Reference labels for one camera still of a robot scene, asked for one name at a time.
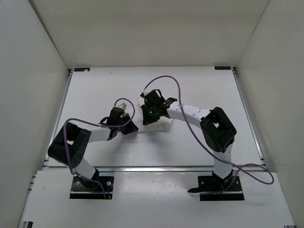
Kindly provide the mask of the white pleated skirt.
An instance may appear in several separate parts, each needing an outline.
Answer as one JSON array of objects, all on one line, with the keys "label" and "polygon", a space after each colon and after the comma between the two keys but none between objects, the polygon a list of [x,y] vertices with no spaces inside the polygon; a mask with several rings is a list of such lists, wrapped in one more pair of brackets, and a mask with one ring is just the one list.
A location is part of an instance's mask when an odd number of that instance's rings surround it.
[{"label": "white pleated skirt", "polygon": [[166,117],[160,117],[160,119],[157,122],[151,123],[147,126],[143,125],[143,113],[141,106],[144,104],[144,101],[140,98],[136,98],[136,105],[135,105],[135,116],[133,118],[133,123],[139,128],[138,132],[161,132],[161,131],[168,131],[172,119],[166,118]]}]

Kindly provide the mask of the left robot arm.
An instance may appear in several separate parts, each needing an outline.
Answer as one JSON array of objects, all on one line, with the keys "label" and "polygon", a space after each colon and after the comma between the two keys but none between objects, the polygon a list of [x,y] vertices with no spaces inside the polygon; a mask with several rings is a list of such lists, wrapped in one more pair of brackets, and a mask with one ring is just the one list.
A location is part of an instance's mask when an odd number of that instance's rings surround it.
[{"label": "left robot arm", "polygon": [[97,141],[109,141],[118,133],[128,135],[138,130],[139,128],[124,108],[113,107],[110,115],[104,117],[98,124],[89,124],[81,128],[67,122],[54,138],[47,154],[50,158],[70,168],[72,174],[80,178],[81,184],[86,189],[101,189],[99,171],[84,159],[87,145]]}]

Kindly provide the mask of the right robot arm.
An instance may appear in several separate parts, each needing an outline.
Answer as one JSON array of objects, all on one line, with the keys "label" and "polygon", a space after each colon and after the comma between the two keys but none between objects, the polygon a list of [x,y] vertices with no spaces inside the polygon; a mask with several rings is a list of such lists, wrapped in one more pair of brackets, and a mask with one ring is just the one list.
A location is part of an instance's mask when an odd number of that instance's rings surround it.
[{"label": "right robot arm", "polygon": [[140,97],[144,100],[141,105],[144,126],[166,117],[184,121],[187,126],[194,125],[202,130],[214,157],[213,186],[218,190],[228,187],[232,178],[231,149],[237,131],[223,109],[202,109],[183,104],[173,97],[165,99],[159,89],[142,93]]}]

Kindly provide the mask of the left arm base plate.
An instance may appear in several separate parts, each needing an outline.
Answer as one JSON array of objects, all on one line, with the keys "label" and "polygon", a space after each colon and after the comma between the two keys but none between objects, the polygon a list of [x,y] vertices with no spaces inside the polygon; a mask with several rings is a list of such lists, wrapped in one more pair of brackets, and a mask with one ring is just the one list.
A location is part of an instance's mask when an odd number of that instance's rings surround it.
[{"label": "left arm base plate", "polygon": [[113,198],[114,174],[99,173],[98,183],[86,181],[78,176],[73,177],[70,189],[70,199],[88,199],[88,200],[111,200]]}]

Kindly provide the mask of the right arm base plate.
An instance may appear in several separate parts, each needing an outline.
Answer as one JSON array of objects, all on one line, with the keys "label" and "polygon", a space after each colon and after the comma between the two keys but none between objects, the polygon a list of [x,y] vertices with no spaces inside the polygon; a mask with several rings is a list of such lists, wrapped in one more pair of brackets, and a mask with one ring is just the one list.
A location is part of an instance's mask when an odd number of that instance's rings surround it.
[{"label": "right arm base plate", "polygon": [[199,194],[200,201],[243,201],[245,200],[238,175],[231,175],[228,183],[223,184],[215,175],[198,176],[198,186],[187,191]]}]

